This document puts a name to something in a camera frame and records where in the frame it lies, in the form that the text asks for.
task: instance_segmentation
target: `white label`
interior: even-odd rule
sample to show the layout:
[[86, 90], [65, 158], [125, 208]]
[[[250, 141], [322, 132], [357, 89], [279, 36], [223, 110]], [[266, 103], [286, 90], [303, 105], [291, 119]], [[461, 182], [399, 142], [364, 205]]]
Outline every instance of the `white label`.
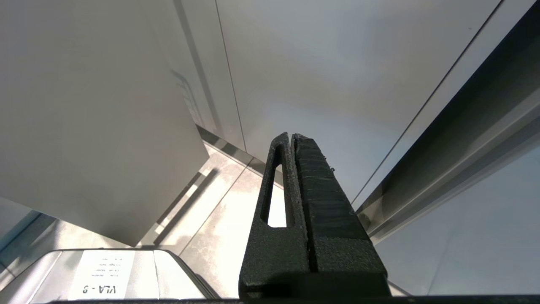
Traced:
[[68, 300], [123, 299], [134, 257], [132, 250], [85, 250]]

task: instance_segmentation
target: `cabinet door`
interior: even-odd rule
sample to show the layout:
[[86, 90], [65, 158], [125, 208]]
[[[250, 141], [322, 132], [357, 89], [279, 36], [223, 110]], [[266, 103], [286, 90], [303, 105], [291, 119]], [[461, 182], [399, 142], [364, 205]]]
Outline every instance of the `cabinet door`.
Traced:
[[136, 245], [208, 158], [143, 7], [0, 11], [0, 196]]
[[218, 0], [247, 152], [317, 140], [352, 201], [498, 0]]

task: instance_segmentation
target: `textured black plastic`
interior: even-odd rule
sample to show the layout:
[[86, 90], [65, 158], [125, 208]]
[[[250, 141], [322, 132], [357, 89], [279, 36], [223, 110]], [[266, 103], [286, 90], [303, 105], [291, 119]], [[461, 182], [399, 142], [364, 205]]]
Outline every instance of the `textured black plastic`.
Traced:
[[291, 146], [307, 216], [310, 269], [318, 273], [309, 278], [312, 287], [321, 284], [320, 297], [390, 295], [386, 269], [321, 150], [313, 139], [296, 134]]
[[[270, 146], [239, 277], [240, 299], [388, 296], [386, 270], [313, 139], [287, 133]], [[267, 225], [283, 167], [287, 228]]]
[[[282, 165], [287, 228], [268, 226], [268, 212], [275, 169]], [[309, 273], [306, 226], [300, 203], [298, 179], [287, 133], [276, 137], [268, 152], [265, 174], [244, 261], [238, 292], [241, 299], [287, 294], [288, 274]]]

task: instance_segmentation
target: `white surface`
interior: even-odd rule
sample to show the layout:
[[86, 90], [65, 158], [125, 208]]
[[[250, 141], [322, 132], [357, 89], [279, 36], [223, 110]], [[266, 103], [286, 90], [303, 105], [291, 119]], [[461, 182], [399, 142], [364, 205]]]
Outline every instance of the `white surface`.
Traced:
[[12, 230], [31, 211], [26, 206], [0, 197], [0, 250], [15, 237], [18, 232]]
[[358, 209], [535, 0], [503, 0], [353, 202]]
[[142, 3], [195, 123], [244, 149], [214, 1]]
[[537, 294], [540, 148], [375, 246], [414, 295]]
[[219, 0], [247, 152], [312, 137], [352, 200], [497, 3]]
[[194, 49], [201, 63], [200, 68], [205, 76], [204, 79], [202, 77], [199, 79], [201, 82], [206, 81], [210, 89], [211, 101], [205, 99], [198, 102], [207, 102], [209, 108], [213, 107], [214, 115], [218, 119], [217, 122], [214, 119], [215, 130], [208, 128], [207, 130], [245, 150], [215, 0], [181, 2], [193, 35]]
[[77, 266], [68, 300], [123, 299], [134, 257], [132, 250], [86, 250]]
[[140, 3], [0, 11], [0, 195], [136, 245], [207, 159]]

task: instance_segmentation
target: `tiled floor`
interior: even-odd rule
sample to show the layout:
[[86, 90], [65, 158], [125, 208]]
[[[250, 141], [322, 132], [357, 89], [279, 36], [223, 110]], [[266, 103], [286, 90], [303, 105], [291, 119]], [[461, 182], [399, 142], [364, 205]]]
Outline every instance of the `tiled floor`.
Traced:
[[[210, 159], [137, 247], [178, 254], [222, 298], [237, 298], [238, 275], [262, 182], [262, 175], [252, 167], [260, 164], [247, 166], [246, 160], [239, 162], [205, 146]], [[272, 191], [268, 224], [286, 226], [284, 191], [278, 184]], [[45, 253], [69, 248], [128, 246], [42, 214], [0, 252], [0, 290]]]

